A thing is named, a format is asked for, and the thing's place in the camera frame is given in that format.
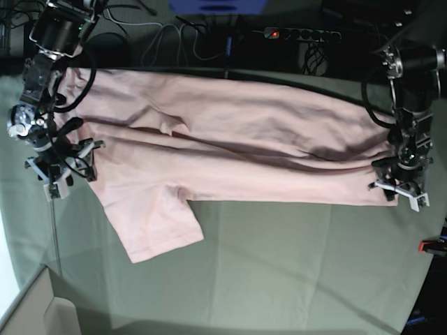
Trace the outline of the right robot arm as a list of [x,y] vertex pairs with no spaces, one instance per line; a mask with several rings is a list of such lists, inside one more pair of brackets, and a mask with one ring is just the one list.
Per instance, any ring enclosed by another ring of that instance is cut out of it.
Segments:
[[29,34],[37,52],[25,64],[24,87],[19,102],[10,110],[7,131],[33,148],[37,156],[26,167],[51,184],[71,174],[87,181],[95,179],[92,162],[81,153],[89,154],[98,145],[92,140],[73,144],[67,138],[83,121],[73,117],[59,128],[54,116],[74,110],[94,83],[97,67],[92,62],[87,84],[72,103],[58,92],[67,69],[64,61],[82,53],[92,56],[85,43],[105,5],[105,1],[47,1]]

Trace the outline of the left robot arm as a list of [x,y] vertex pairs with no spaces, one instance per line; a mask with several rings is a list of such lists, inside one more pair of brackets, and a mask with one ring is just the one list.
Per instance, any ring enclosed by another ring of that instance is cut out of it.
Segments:
[[[377,179],[369,187],[381,188],[389,202],[402,195],[426,206],[425,180],[433,146],[430,108],[441,96],[439,74],[446,69],[446,51],[426,45],[389,44],[378,54],[382,64],[362,81],[362,102],[370,119],[388,130],[387,141],[393,151],[372,162]],[[389,82],[393,122],[380,120],[369,101],[367,85],[378,74],[384,74]]]

